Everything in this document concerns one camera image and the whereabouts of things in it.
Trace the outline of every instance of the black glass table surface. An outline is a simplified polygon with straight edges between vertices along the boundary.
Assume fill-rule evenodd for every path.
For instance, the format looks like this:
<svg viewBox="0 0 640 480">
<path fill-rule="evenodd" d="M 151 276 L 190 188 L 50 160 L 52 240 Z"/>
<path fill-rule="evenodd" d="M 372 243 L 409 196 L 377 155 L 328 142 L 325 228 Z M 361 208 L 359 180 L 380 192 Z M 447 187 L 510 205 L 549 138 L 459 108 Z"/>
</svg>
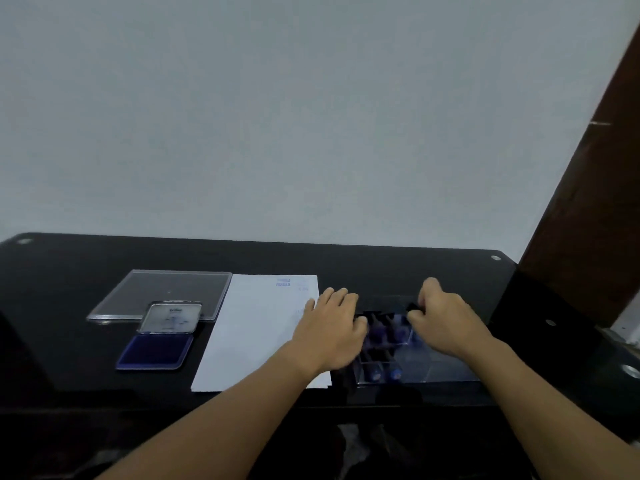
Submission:
<svg viewBox="0 0 640 480">
<path fill-rule="evenodd" d="M 316 274 L 347 287 L 359 308 L 415 297 L 428 276 L 456 292 L 524 361 L 618 434 L 640 425 L 637 359 L 583 316 L 519 274 L 495 250 L 338 246 L 28 233 L 0 244 L 0 411 L 172 411 L 212 394 L 190 390 L 212 323 L 200 323 L 177 371 L 116 371 L 138 325 L 97 325 L 86 316 L 132 269 Z M 294 410 L 315 415 L 375 411 L 415 415 L 428 406 L 495 408 L 478 382 L 357 389 L 349 371 L 326 390 L 306 390 Z"/>
</svg>

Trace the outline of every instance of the person's left arm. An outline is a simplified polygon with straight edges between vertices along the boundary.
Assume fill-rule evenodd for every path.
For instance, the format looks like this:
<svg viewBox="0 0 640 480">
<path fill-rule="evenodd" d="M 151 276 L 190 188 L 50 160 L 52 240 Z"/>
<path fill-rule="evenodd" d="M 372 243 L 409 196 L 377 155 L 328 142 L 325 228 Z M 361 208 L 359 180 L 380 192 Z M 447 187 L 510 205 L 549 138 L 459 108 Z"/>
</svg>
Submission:
<svg viewBox="0 0 640 480">
<path fill-rule="evenodd" d="M 309 300 L 293 338 L 258 370 L 158 433 L 99 480 L 245 478 L 300 393 L 362 348 L 358 295 L 327 289 Z"/>
</svg>

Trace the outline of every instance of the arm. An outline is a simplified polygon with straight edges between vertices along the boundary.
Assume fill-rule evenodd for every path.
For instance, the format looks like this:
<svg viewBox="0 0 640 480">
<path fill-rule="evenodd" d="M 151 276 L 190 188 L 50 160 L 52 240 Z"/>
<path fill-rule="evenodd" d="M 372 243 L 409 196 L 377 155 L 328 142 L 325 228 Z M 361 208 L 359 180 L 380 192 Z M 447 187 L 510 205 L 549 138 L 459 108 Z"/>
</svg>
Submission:
<svg viewBox="0 0 640 480">
<path fill-rule="evenodd" d="M 293 338 L 257 371 L 158 433 L 100 480 L 245 478 L 300 393 L 362 348 L 367 320 L 358 295 L 327 289 L 309 300 Z"/>
<path fill-rule="evenodd" d="M 491 332 L 459 295 L 435 278 L 419 296 L 425 313 L 409 314 L 433 348 L 464 360 L 500 405 L 514 433 L 545 480 L 631 479 L 640 452 L 588 416 L 532 371 Z"/>
</svg>

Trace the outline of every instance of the person's left hand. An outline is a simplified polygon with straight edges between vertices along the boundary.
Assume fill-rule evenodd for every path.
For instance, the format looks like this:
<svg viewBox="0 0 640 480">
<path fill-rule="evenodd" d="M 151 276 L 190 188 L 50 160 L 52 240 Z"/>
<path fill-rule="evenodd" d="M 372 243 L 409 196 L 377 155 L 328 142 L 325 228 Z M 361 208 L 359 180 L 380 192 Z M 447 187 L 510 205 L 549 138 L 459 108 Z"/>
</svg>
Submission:
<svg viewBox="0 0 640 480">
<path fill-rule="evenodd" d="M 313 298 L 305 306 L 302 319 L 286 345 L 297 361 L 313 377 L 344 367 L 362 350 L 367 319 L 353 319 L 358 295 L 345 288 L 327 288 L 314 307 Z"/>
</svg>

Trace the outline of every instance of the stack of paper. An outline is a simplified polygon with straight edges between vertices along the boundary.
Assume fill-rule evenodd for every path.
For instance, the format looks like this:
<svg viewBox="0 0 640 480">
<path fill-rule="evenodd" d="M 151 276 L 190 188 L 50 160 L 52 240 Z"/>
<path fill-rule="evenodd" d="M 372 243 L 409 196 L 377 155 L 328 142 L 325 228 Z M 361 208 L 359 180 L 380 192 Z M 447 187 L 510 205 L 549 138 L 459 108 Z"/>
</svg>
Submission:
<svg viewBox="0 0 640 480">
<path fill-rule="evenodd" d="M 258 369 L 291 339 L 307 300 L 318 296 L 316 276 L 234 274 L 191 390 L 222 391 Z M 308 387 L 329 385 L 324 372 Z"/>
</svg>

